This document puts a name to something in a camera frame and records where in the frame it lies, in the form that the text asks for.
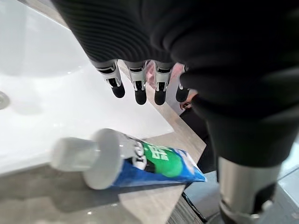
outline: green label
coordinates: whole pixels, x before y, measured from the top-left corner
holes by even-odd
[[[176,177],[181,174],[182,159],[172,148],[155,146],[146,142],[142,142],[142,146],[146,159],[155,166],[155,173],[167,177]]]

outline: white cap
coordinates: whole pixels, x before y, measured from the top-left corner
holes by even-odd
[[[61,171],[86,171],[99,154],[98,144],[94,141],[63,138],[55,144],[50,164]]]

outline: black fingertip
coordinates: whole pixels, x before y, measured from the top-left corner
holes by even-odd
[[[145,90],[137,90],[135,91],[135,99],[136,102],[140,105],[145,104],[146,102],[146,91]]]
[[[121,84],[119,87],[112,87],[112,91],[117,98],[123,98],[125,95],[125,88],[123,87],[123,84]]]
[[[155,103],[157,105],[162,105],[166,99],[166,92],[164,91],[155,91]]]
[[[178,87],[176,99],[178,102],[185,102],[188,98],[189,90],[188,88],[183,88],[182,90]]]

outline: drain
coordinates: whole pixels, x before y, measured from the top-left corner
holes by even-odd
[[[0,91],[0,110],[6,108],[9,105],[8,96]]]

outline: toothpaste label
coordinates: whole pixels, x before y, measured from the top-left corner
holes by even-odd
[[[131,150],[134,156],[124,160],[122,171],[113,186],[206,181],[186,151],[156,146],[130,136],[126,138],[133,143]]]

